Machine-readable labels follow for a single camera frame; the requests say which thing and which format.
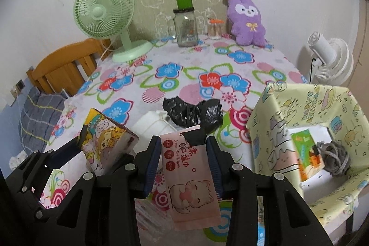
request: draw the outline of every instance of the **black cord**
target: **black cord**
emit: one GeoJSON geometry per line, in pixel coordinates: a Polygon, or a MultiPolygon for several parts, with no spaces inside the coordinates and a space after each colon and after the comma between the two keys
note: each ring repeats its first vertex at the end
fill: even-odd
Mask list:
{"type": "Polygon", "coordinates": [[[315,61],[315,58],[313,58],[313,59],[311,60],[311,66],[310,66],[310,80],[309,80],[309,84],[311,84],[312,64],[314,63],[314,61],[315,61]]]}

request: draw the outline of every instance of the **blue wall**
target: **blue wall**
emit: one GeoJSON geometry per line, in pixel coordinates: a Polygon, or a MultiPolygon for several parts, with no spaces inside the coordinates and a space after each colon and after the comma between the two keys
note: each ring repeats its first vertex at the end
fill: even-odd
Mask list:
{"type": "Polygon", "coordinates": [[[32,84],[27,78],[24,81],[25,87],[18,95],[17,99],[11,107],[8,105],[0,112],[0,168],[6,178],[10,173],[9,160],[13,156],[17,156],[22,150],[22,142],[19,136],[19,119],[20,111],[23,109],[28,92],[32,88],[32,84]]]}

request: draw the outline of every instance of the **white fan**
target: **white fan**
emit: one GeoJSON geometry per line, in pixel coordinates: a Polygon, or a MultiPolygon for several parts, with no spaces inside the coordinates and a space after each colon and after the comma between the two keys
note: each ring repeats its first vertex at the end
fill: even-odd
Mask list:
{"type": "Polygon", "coordinates": [[[347,43],[340,38],[326,40],[318,32],[311,34],[307,43],[317,57],[311,65],[311,80],[315,76],[320,84],[342,85],[354,68],[347,43]]]}

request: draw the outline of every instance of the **red circle label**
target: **red circle label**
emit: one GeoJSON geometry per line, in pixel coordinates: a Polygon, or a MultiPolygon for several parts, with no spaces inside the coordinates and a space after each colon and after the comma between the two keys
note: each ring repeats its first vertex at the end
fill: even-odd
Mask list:
{"type": "Polygon", "coordinates": [[[176,163],[174,163],[173,161],[169,161],[168,163],[165,164],[165,168],[168,171],[173,171],[176,168],[176,163]]]}
{"type": "Polygon", "coordinates": [[[165,147],[165,148],[170,148],[170,147],[172,147],[173,146],[173,141],[172,140],[165,140],[164,141],[164,143],[163,143],[163,146],[165,147]]]}
{"type": "Polygon", "coordinates": [[[171,159],[172,157],[174,157],[174,152],[172,150],[167,150],[165,153],[164,153],[164,157],[166,159],[171,159]]]}

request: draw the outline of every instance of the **purple plush toy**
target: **purple plush toy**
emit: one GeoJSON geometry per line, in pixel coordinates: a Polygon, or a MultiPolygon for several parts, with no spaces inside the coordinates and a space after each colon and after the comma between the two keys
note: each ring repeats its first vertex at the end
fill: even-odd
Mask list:
{"type": "Polygon", "coordinates": [[[252,0],[229,0],[227,17],[233,23],[231,32],[238,45],[266,45],[261,15],[252,0]]]}

